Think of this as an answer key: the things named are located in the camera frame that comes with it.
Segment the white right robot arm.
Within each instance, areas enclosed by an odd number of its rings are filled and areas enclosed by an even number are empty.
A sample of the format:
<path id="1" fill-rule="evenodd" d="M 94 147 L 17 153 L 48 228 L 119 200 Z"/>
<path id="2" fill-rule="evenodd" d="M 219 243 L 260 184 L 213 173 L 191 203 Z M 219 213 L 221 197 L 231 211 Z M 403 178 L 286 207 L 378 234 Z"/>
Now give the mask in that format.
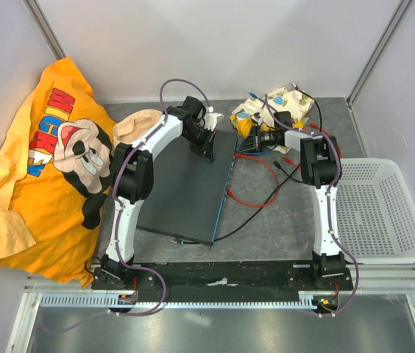
<path id="1" fill-rule="evenodd" d="M 274 112 L 272 118 L 274 128 L 263 131 L 254 125 L 239 151 L 254 153 L 282 145 L 299 152 L 302 182 L 309 187 L 313 202 L 313 256 L 320 260 L 337 257 L 341 254 L 336 212 L 341 159 L 336 139 L 323 132 L 294 128 L 291 114 L 287 111 Z"/>

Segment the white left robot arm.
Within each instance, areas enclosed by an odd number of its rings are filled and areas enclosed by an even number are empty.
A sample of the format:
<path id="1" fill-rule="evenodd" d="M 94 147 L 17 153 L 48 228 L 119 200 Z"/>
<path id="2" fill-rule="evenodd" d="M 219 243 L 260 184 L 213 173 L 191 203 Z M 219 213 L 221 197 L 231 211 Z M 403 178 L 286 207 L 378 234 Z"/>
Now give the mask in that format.
<path id="1" fill-rule="evenodd" d="M 115 215 L 110 243 L 101 260 L 108 281 L 118 289 L 133 281 L 134 237 L 144 201 L 154 185 L 154 161 L 173 140 L 183 137 L 192 152 L 212 162 L 217 118 L 210 102 L 187 96 L 176 107 L 142 110 L 116 124 L 111 165 Z"/>

